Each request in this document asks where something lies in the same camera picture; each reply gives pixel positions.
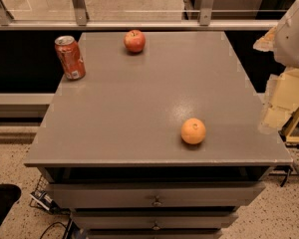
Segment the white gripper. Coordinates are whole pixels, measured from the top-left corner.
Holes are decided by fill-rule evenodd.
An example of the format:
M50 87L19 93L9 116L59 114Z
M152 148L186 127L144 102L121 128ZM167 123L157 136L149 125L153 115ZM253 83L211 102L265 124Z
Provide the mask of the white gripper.
M299 108L299 0L277 27L255 41L253 49L274 52L275 61L287 67L279 76L271 75L266 84L258 129L270 134L280 130Z

